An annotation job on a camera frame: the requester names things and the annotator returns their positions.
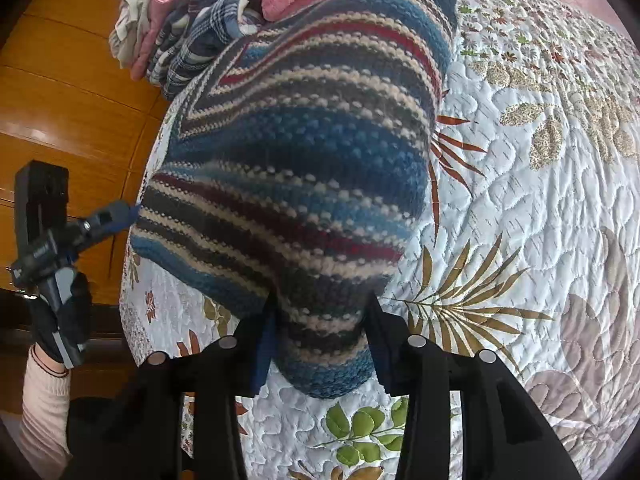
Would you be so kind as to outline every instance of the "person's arm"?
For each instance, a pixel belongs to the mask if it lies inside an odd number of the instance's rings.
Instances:
[[[29,350],[22,391],[22,423],[18,448],[43,480],[62,475],[69,452],[66,417],[69,371],[35,344]]]

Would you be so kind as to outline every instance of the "red stripe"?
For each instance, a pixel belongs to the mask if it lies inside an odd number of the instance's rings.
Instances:
[[[289,48],[290,46],[304,41],[312,36],[320,36],[324,33],[331,32],[361,32],[363,34],[370,34],[381,36],[386,40],[393,41],[397,43],[399,46],[403,47],[407,52],[412,54],[416,59],[418,59],[422,66],[426,69],[429,77],[431,78],[431,84],[433,85],[433,91],[436,95],[440,95],[440,85],[438,84],[438,78],[434,72],[433,66],[427,56],[425,56],[420,49],[420,47],[412,41],[410,38],[403,36],[402,34],[397,33],[390,28],[382,27],[381,25],[377,25],[375,23],[365,23],[365,22],[340,22],[340,23],[326,23],[322,25],[318,25],[317,27],[313,27],[302,34],[295,36],[291,40],[287,41],[287,43],[282,44],[272,52],[270,52],[267,56],[265,56],[260,62],[253,67],[251,70],[244,72],[242,74],[231,74],[225,75],[220,80],[220,85],[228,85],[234,84],[246,79],[251,74],[260,69],[262,65],[264,65],[268,60],[272,57],[275,57],[281,51]]]
[[[327,233],[318,228],[300,225],[296,219],[286,214],[278,213],[272,209],[265,209],[248,202],[241,202],[215,187],[188,182],[164,173],[156,173],[153,180],[190,194],[196,194],[215,204],[224,206],[248,220],[263,225],[276,236],[282,236],[287,242],[298,242],[310,250],[313,248],[321,248],[323,250],[335,251],[337,254],[344,254],[350,259],[364,258],[369,261],[387,260],[394,263],[402,256],[402,253],[399,253],[393,248],[357,243],[335,232]]]

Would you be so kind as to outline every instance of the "quilted bedspread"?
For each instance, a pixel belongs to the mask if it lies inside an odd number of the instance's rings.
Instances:
[[[556,0],[458,0],[457,11],[428,208],[380,301],[447,351],[496,349],[583,478],[595,479],[640,412],[640,56]],[[180,102],[164,118],[142,190]],[[198,352],[238,323],[130,250],[120,309],[138,362],[153,350]],[[260,394],[236,405],[251,479],[395,475],[408,403],[375,377],[319,400],[271,365]],[[453,394],[451,414],[458,478]]]

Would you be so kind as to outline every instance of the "wrist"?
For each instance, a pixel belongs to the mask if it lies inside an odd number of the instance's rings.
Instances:
[[[33,354],[41,365],[48,368],[54,374],[63,374],[66,372],[65,365],[49,357],[38,343],[33,346]]]

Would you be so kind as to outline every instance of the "black glove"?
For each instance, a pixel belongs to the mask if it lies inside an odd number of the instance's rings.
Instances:
[[[90,336],[90,309],[92,305],[89,283],[82,272],[78,272],[71,283],[71,297],[56,314],[42,298],[29,302],[31,333],[34,340],[54,361],[62,363],[62,355],[53,339],[60,332],[71,344],[85,344]]]

